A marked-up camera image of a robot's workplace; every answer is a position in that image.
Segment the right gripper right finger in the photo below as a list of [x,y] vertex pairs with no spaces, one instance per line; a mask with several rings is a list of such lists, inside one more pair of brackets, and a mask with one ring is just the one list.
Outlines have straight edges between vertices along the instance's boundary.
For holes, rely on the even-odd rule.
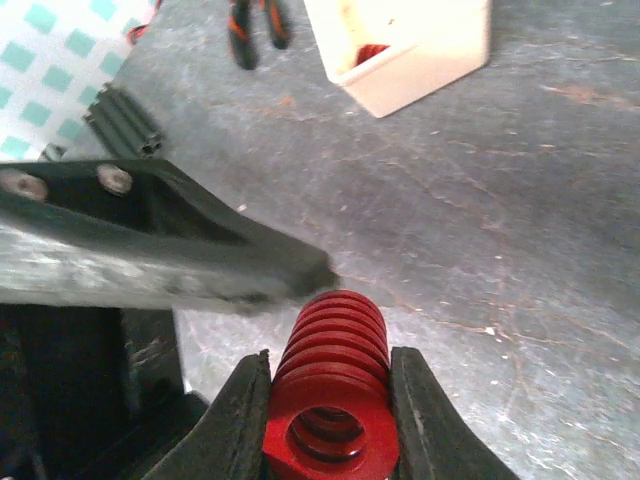
[[391,394],[400,443],[393,479],[518,479],[465,423],[418,349],[391,350]]

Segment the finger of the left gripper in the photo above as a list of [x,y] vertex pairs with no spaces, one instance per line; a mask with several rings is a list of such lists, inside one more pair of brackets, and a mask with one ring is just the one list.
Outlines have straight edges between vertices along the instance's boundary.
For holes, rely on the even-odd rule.
[[326,252],[243,216],[168,161],[1,168],[6,303],[251,311],[335,283]]

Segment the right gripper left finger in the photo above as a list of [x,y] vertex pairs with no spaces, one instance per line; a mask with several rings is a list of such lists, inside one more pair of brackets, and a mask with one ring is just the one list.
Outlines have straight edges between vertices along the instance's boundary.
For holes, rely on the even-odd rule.
[[271,389],[269,352],[242,358],[189,433],[146,479],[261,479]]

